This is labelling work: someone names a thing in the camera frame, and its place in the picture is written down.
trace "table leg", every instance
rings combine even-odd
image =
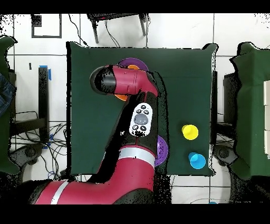
[[[91,20],[92,22],[92,27],[93,27],[93,31],[94,31],[94,36],[95,36],[95,42],[98,44],[99,43],[99,39],[98,39],[98,33],[97,33],[97,24],[94,20]]]

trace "orange plate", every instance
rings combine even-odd
[[[135,66],[134,64],[131,64],[128,66],[128,69],[136,69],[139,70],[138,66]],[[128,99],[127,95],[115,95],[118,99],[121,99],[123,101],[126,101]]]

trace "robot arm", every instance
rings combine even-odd
[[[91,183],[47,181],[38,184],[29,196],[29,203],[151,202],[158,136],[158,89],[152,74],[106,66],[91,74],[90,83],[99,94],[129,95],[112,130],[98,173],[93,175]]]

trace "green tablecloth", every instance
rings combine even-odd
[[[70,42],[71,48],[71,173],[96,173],[104,148],[123,102],[115,96],[96,94],[90,87],[91,72],[100,66],[117,64],[124,58],[142,60],[150,71],[158,72],[166,85],[169,114],[168,174],[213,175],[206,165],[193,169],[190,152],[205,156],[208,164],[212,55],[215,44],[205,49],[84,48]],[[194,124],[199,136],[186,140],[181,128]],[[166,138],[159,117],[159,135]],[[166,163],[159,168],[166,173]]]
[[[239,46],[232,59],[242,83],[237,94],[237,144],[240,156],[232,170],[242,179],[270,176],[270,160],[264,153],[264,81],[270,80],[270,50]]]
[[[8,66],[6,60],[7,49],[14,45],[14,40],[10,37],[0,37],[0,73],[9,80]],[[8,156],[10,138],[9,138],[9,122],[10,122],[10,107],[0,117],[0,172],[9,174],[17,174],[20,169],[12,163]]]

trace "purple bowl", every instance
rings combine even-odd
[[[125,58],[122,61],[120,61],[118,64],[123,67],[128,67],[133,64],[137,66],[140,70],[148,71],[146,64],[144,64],[141,60],[137,58]]]
[[[155,160],[155,166],[163,163],[168,156],[168,145],[165,140],[158,135],[158,146],[157,146],[157,158]]]

